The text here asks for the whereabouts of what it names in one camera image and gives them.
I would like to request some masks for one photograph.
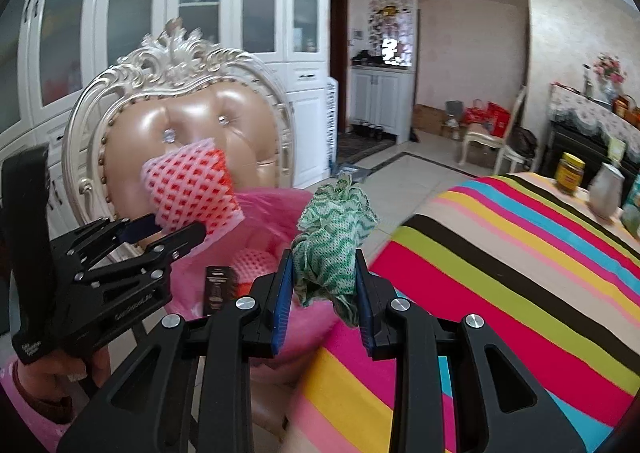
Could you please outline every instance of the cardboard box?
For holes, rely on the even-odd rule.
[[[424,104],[414,104],[414,111],[411,118],[412,128],[439,135],[440,127],[446,120],[447,112],[444,110],[439,110]]]

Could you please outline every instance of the red bag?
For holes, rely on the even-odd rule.
[[[511,118],[511,112],[505,110],[499,104],[489,102],[487,114],[489,118],[489,134],[495,137],[504,137],[504,132],[507,130],[507,125]]]
[[[475,99],[473,107],[465,110],[460,124],[466,126],[473,123],[484,124],[487,121],[487,111],[484,108],[476,106],[476,103],[478,102],[482,106],[482,101],[480,99]]]

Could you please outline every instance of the silver screw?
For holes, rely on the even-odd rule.
[[[164,328],[175,328],[180,324],[180,316],[178,314],[167,314],[162,318],[162,326]]]
[[[465,318],[465,323],[471,328],[480,328],[484,325],[484,319],[482,319],[482,316],[479,316],[478,314],[469,314]]]
[[[255,307],[255,299],[251,296],[243,296],[236,301],[236,306],[241,310],[249,310]]]
[[[405,298],[396,298],[391,300],[391,308],[393,310],[397,310],[398,312],[409,310],[410,306],[411,303],[409,303],[409,300]]]

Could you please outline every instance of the striped tablecloth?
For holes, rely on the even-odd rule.
[[[584,195],[535,174],[482,178],[430,200],[370,269],[437,317],[479,313],[593,452],[640,388],[640,245]],[[455,453],[447,363],[445,446]],[[386,453],[395,361],[372,362],[337,325],[288,413],[287,453]]]

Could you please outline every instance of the doorway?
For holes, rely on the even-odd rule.
[[[347,125],[349,0],[331,0],[329,75],[338,81],[338,133]]]

